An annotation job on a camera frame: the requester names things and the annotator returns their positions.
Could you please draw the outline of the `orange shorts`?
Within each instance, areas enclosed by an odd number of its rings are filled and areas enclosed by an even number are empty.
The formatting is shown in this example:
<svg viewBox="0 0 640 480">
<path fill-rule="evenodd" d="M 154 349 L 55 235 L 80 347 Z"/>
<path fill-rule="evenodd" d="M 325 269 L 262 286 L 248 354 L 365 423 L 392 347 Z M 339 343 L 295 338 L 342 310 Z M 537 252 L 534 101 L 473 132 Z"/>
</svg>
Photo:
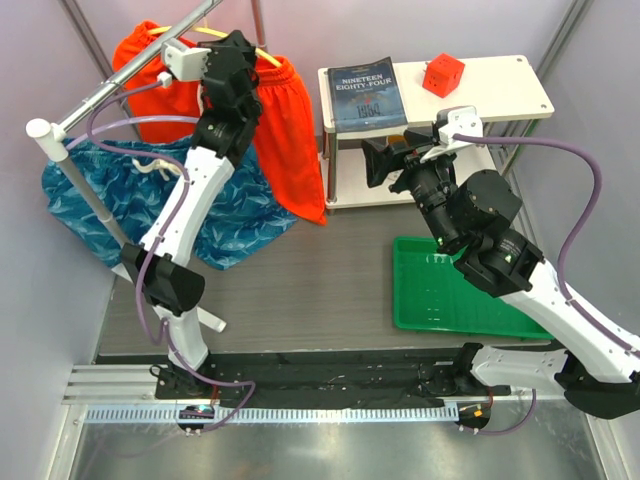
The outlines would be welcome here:
<svg viewBox="0 0 640 480">
<path fill-rule="evenodd" d="M 145 20 L 120 41 L 112 56 L 118 71 L 159 37 L 160 26 Z M 277 202 L 294 215 L 318 225 L 326 225 L 325 198 L 318 159 L 310 95 L 293 64 L 284 56 L 270 58 L 258 53 L 257 94 L 263 114 L 254 137 L 258 161 Z M 129 80 L 125 89 L 151 84 L 164 70 L 159 55 Z M 175 82 L 167 89 L 140 93 L 130 98 L 134 116 L 178 115 L 198 117 L 196 82 Z M 189 136 L 193 125 L 179 123 L 143 124 L 142 140 L 170 143 Z"/>
</svg>

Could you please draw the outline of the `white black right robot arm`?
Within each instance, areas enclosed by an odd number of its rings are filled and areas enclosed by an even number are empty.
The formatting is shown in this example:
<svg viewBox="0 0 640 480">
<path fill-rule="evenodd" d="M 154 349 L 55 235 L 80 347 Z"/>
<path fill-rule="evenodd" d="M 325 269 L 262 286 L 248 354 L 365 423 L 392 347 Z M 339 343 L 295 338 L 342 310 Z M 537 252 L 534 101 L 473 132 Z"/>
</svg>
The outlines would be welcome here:
<svg viewBox="0 0 640 480">
<path fill-rule="evenodd" d="M 560 344 L 555 351 L 466 345 L 451 371 L 453 386 L 465 395 L 502 386 L 559 392 L 582 412 L 607 420 L 634 413 L 638 336 L 567 285 L 559 265 L 513 228 L 522 201 L 503 176 L 483 169 L 456 182 L 459 150 L 506 141 L 408 130 L 400 142 L 361 143 L 368 186 L 397 172 L 390 191 L 410 193 L 438 253 L 455 257 L 455 268 L 473 287 L 523 312 Z"/>
</svg>

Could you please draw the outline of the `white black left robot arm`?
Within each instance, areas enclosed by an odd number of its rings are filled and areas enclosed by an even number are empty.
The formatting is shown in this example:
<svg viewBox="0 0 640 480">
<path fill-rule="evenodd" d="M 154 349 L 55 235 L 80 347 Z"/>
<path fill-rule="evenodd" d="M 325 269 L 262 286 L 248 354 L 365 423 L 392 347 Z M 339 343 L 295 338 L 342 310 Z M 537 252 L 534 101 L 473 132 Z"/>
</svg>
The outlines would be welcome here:
<svg viewBox="0 0 640 480">
<path fill-rule="evenodd" d="M 171 38 L 161 59 L 176 80 L 201 85 L 203 111 L 161 213 L 139 244 L 123 246 L 121 260 L 135 282 L 137 304 L 150 304 L 161 320 L 170 374 L 187 396 L 200 399 L 213 385 L 197 309 L 205 280 L 188 263 L 213 201 L 252 144 L 263 107 L 256 49 L 238 30 L 194 48 Z"/>
</svg>

